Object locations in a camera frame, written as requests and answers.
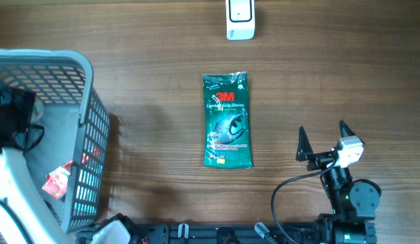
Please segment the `red stick sachet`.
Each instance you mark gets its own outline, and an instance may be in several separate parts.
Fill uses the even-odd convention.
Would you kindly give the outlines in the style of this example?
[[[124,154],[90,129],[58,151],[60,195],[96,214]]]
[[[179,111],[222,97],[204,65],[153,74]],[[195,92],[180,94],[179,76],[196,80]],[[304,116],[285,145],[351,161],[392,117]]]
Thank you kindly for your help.
[[[97,159],[100,155],[101,155],[101,152],[100,152],[99,148],[97,146],[94,146],[91,150],[91,156],[93,156]],[[90,161],[90,156],[83,153],[81,164],[84,165],[84,164],[88,163],[89,161]],[[73,163],[73,160],[70,160],[69,162],[67,162],[63,165],[63,168],[67,169],[67,170],[70,170],[72,163]]]

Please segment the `green 3M gloves packet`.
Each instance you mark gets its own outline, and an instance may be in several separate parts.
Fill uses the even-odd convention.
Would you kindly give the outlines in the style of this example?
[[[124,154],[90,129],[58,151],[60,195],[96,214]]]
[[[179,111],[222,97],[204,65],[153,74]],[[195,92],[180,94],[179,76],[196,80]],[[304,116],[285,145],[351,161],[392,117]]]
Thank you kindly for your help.
[[[203,165],[222,169],[251,168],[248,73],[203,75],[203,104]]]

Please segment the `green lid jar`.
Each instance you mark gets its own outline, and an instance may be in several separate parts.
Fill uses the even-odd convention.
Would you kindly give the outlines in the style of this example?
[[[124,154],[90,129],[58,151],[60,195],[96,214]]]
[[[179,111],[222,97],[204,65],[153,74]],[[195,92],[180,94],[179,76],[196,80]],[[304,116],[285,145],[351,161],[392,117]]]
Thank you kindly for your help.
[[[33,107],[31,110],[30,122],[36,123],[37,121],[39,121],[42,118],[43,113],[44,113],[44,105],[42,102],[37,100],[33,104]]]

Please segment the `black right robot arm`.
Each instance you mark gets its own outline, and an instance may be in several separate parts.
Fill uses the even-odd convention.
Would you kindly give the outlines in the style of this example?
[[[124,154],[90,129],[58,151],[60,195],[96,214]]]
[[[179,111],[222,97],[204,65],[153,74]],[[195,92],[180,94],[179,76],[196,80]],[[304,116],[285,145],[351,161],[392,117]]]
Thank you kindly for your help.
[[[331,203],[332,213],[322,213],[312,223],[296,227],[302,243],[376,243],[373,220],[381,188],[367,179],[354,180],[349,166],[364,152],[364,141],[344,121],[341,137],[330,151],[315,153],[306,131],[299,128],[296,160],[306,161],[308,171],[319,171],[320,182]]]

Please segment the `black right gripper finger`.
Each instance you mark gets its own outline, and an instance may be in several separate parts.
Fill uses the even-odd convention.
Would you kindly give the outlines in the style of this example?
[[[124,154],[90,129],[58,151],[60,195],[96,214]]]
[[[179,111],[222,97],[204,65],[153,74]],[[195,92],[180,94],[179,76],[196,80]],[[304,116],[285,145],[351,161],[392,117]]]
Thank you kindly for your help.
[[[297,147],[296,160],[307,161],[312,158],[314,151],[312,150],[307,133],[303,126],[299,128],[299,141]]]
[[[350,129],[350,127],[346,124],[344,120],[339,122],[339,128],[342,138],[355,136],[356,134]]]

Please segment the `red white small box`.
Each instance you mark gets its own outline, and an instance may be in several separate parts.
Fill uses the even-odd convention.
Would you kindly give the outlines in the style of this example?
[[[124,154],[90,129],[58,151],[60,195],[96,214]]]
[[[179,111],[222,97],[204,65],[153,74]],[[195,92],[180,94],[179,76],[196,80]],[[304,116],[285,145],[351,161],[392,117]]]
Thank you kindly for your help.
[[[47,175],[47,181],[42,186],[42,190],[54,199],[61,199],[66,194],[69,175],[68,169],[58,167]]]

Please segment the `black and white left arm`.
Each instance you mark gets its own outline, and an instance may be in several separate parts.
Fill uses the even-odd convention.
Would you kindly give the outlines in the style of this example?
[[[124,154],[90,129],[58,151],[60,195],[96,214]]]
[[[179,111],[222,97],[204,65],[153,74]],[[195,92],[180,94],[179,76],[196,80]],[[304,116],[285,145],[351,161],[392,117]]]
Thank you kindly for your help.
[[[99,237],[109,116],[95,91],[37,97],[0,88],[0,233],[8,243],[116,243]]]

